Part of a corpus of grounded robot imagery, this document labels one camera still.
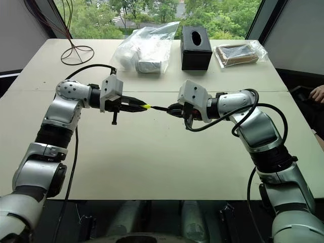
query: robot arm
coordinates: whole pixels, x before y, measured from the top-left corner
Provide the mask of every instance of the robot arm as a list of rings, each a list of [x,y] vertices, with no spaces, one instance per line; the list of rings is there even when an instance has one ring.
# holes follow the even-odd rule
[[[82,108],[114,112],[113,125],[119,111],[146,110],[145,102],[122,96],[122,92],[123,82],[115,74],[102,82],[102,90],[69,79],[57,85],[36,140],[15,172],[13,192],[0,197],[0,242],[31,241],[46,198],[61,191],[66,172],[62,161]]]
[[[235,124],[245,119],[237,133],[262,181],[262,200],[276,216],[273,241],[324,242],[324,225],[313,215],[314,198],[297,166],[297,158],[288,153],[273,121],[258,107],[245,118],[255,101],[256,95],[248,90],[212,98],[202,86],[187,80],[180,88],[179,104],[169,106],[168,113],[183,117],[186,128],[194,132],[202,129],[193,129],[193,120],[210,123],[229,114],[227,119]]]

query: yellow object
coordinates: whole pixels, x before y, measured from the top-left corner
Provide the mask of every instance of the yellow object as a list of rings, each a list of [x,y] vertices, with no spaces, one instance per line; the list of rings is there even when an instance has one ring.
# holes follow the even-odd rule
[[[149,105],[149,104],[146,104],[146,105],[141,105],[143,108],[145,108],[145,109],[149,109],[149,108],[151,108],[151,106]]]

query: plastic bag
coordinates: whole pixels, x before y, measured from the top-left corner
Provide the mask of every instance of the plastic bag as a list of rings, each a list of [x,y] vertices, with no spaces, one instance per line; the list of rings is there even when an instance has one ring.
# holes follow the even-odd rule
[[[179,22],[134,30],[115,51],[110,65],[123,71],[164,73]]]
[[[249,40],[243,45],[220,45],[214,47],[213,51],[221,68],[268,60],[268,52],[258,40]]]

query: window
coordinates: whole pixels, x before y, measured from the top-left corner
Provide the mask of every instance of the window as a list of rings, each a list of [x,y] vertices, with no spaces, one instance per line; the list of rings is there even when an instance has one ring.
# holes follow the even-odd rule
[[[71,2],[54,0],[66,24]],[[203,26],[211,39],[244,39],[261,0],[73,0],[73,38],[123,39],[171,21]],[[181,28],[175,38],[179,38]]]

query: tissue box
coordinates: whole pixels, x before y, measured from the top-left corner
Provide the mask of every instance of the tissue box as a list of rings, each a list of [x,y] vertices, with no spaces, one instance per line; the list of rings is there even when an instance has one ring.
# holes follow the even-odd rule
[[[182,26],[182,70],[207,70],[212,53],[205,28]]]

